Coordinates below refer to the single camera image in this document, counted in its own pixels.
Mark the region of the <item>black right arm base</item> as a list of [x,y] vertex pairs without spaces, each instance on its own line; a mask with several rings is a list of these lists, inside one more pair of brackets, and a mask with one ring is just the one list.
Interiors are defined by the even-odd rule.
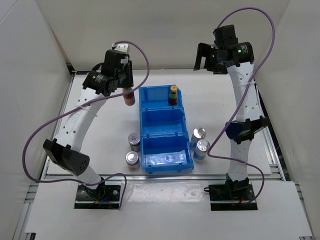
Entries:
[[231,196],[224,184],[210,184],[204,192],[209,194],[210,210],[219,211],[257,211],[255,193],[252,184]]

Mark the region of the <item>blue far storage bin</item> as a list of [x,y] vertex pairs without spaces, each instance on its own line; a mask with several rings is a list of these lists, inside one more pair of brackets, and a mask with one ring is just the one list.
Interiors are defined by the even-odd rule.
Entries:
[[177,90],[177,105],[168,105],[168,98],[171,91],[171,85],[158,85],[140,87],[139,110],[157,110],[157,109],[180,109],[184,112],[181,90]]

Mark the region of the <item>blue storage bin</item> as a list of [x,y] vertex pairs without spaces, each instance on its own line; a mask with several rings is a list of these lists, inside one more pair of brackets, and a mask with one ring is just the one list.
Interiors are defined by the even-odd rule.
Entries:
[[186,116],[179,107],[141,110],[139,120],[140,135],[142,137],[161,137],[166,135],[188,137]]
[[141,167],[147,174],[182,173],[194,169],[189,139],[181,134],[141,139]]
[[157,109],[180,109],[184,112],[181,90],[177,90],[177,105],[168,105],[168,98],[171,91],[171,85],[158,85],[140,87],[139,110],[157,110]]

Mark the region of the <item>blue middle storage bin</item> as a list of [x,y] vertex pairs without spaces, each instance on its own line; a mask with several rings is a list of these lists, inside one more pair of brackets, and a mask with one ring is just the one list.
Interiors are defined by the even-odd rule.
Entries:
[[161,137],[166,135],[188,137],[186,116],[179,107],[141,110],[139,120],[140,135],[142,137]]

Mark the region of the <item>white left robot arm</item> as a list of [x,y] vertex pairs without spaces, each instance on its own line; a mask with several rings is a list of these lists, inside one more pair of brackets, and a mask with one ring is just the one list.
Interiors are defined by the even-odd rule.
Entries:
[[89,156],[81,153],[86,133],[117,88],[133,86],[132,63],[129,60],[128,44],[119,44],[107,50],[104,62],[96,65],[85,78],[76,107],[53,140],[45,140],[43,148],[50,160],[60,168],[68,171],[77,180],[85,183],[87,194],[93,200],[100,200],[105,188],[99,182],[99,176],[90,167]]

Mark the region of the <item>sauce bottle yellow cap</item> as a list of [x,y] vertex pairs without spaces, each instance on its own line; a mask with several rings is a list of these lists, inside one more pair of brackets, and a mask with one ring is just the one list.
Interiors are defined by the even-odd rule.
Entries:
[[123,99],[127,106],[132,106],[135,104],[135,93],[132,91],[133,89],[131,87],[123,88]]
[[170,93],[168,97],[168,105],[176,106],[178,104],[178,87],[176,85],[172,85],[170,87]]

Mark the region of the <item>silver blue shaker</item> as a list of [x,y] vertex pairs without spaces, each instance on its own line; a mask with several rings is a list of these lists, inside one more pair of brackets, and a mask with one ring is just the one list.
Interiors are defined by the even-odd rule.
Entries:
[[194,151],[198,141],[205,139],[205,137],[206,137],[206,130],[204,128],[202,127],[195,128],[192,132],[192,136],[190,139],[190,149]]
[[193,160],[196,162],[202,162],[206,155],[207,152],[210,148],[210,143],[206,139],[200,139],[194,147],[194,152],[193,152]]

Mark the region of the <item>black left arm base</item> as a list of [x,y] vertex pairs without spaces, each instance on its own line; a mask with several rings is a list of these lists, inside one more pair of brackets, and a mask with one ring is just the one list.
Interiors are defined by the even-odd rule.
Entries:
[[120,208],[121,188],[119,184],[98,186],[97,189],[78,185],[74,209],[117,210]]

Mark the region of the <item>blue near storage bin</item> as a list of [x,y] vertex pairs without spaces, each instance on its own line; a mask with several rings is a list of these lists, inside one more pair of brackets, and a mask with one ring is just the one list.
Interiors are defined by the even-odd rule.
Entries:
[[141,139],[141,167],[147,174],[182,173],[194,169],[189,139],[181,134]]

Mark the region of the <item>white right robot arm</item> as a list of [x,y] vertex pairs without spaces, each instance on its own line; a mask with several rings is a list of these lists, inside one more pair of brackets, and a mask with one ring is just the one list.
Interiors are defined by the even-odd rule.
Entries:
[[194,70],[228,73],[235,96],[237,113],[232,116],[224,132],[230,140],[230,165],[226,174],[224,193],[230,200],[238,199],[249,186],[248,157],[255,134],[269,124],[259,107],[253,80],[254,53],[249,42],[225,46],[199,43]]

